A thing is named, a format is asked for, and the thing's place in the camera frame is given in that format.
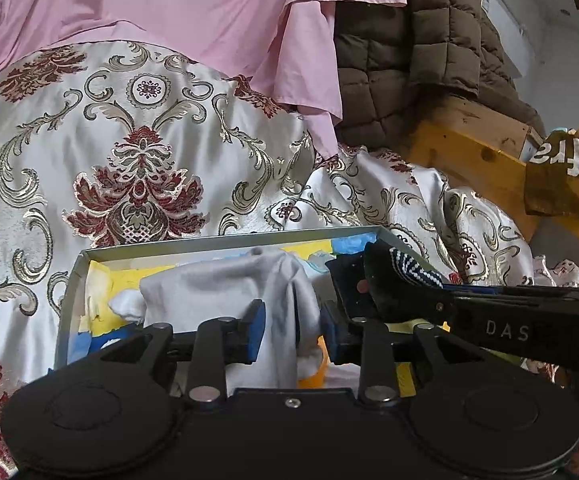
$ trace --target cardboard box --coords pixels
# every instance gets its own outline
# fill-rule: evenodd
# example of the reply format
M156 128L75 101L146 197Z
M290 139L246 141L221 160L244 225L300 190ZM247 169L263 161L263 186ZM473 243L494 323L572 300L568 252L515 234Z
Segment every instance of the cardboard box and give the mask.
M370 232L375 233L377 238L385 240L391 246L398 247L400 250L409 253L423 269L433 269L422 257L404 245L396 235L378 226L183 238L166 242L151 242L83 251L76 259L65 296L61 302L54 368L58 369L68 364L68 356L76 340L81 316L85 314L86 277L92 261L105 264L110 270L126 270L174 266L237 256L250 248L263 246L286 249L291 246L292 251L300 253L297 246L301 244L312 244L319 240L332 240L333 238L343 238ZM335 295L333 298L319 299L335 301Z

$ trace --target damask pattern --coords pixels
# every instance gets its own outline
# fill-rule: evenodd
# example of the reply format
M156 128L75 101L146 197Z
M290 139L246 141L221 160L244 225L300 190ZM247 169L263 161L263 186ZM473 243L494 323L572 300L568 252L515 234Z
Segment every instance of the damask pattern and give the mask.
M86 69L82 66L87 54L76 52L72 45L44 50L32 60L17 66L0 82L1 95L11 103L34 95L51 83L61 82L63 74Z
M60 47L9 68L0 79L0 412L17 385L53 366L68 273L90 247L374 225L451 283L579 280L535 269L511 219L435 170L362 146L323 160L292 110L243 76L141 43ZM0 479L13 471L0 437Z
M201 179L172 171L172 147L148 126L116 142L109 166L94 168L95 184L76 177L74 193L82 211L64 218L92 247L174 240L199 234L208 216L190 213L201 202Z
M237 75L231 79L227 79L227 81L236 82L236 89L234 89L234 95L236 97L254 105L254 108L261 109L268 119L271 119L283 109L281 105L271 97L252 90L249 80L244 75Z

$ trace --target pink fabric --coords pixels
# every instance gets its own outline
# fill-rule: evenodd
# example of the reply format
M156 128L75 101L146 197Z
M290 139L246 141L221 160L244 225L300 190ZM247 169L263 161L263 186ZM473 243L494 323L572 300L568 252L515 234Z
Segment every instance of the pink fabric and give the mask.
M61 43L132 40L182 52L299 105L323 155L342 116L333 16L337 0L0 0L0 70ZM406 0L358 0L404 5ZM323 120L331 115L332 120Z

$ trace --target blue plastic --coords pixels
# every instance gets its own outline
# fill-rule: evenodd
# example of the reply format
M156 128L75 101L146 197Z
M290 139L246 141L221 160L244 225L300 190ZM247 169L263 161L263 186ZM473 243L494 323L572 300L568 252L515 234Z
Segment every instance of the blue plastic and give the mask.
M345 238L332 239L332 250L334 254L356 254L361 253L368 243L376 241L376 233L363 233L361 235L346 236Z
M74 337L74 344L70 345L68 353L68 365L85 357L89 352L92 334L90 332L78 332Z
M99 351L105 343L111 341L112 339L125 339L133 335L138 330L138 326L134 323L122 326L116 330L112 330L109 333L99 335L97 337L92 337L89 353Z
M250 254L250 251L245 251L244 253L238 253L238 254L228 254L227 256L221 256L220 258L217 258L217 260L233 260L234 258L241 258L243 256L247 256Z
M263 334L265 333L265 303L261 302L254 316L254 321L249 328L249 342L247 344L247 357L253 363L258 358Z
M308 264L310 269L314 270L314 272L318 272L319 274L329 274L329 269L327 269L325 263L333 259L334 257L330 253L326 253L325 251L316 251L315 253L310 254L305 262Z

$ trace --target quilted jacket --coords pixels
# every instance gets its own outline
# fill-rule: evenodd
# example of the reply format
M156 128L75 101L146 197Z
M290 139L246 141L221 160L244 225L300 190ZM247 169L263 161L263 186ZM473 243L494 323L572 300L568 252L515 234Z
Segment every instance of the quilted jacket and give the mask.
M408 0L396 8L337 4L334 42L343 98L339 140L395 146L421 119L419 103L452 93L533 126L505 72L501 40L480 0Z

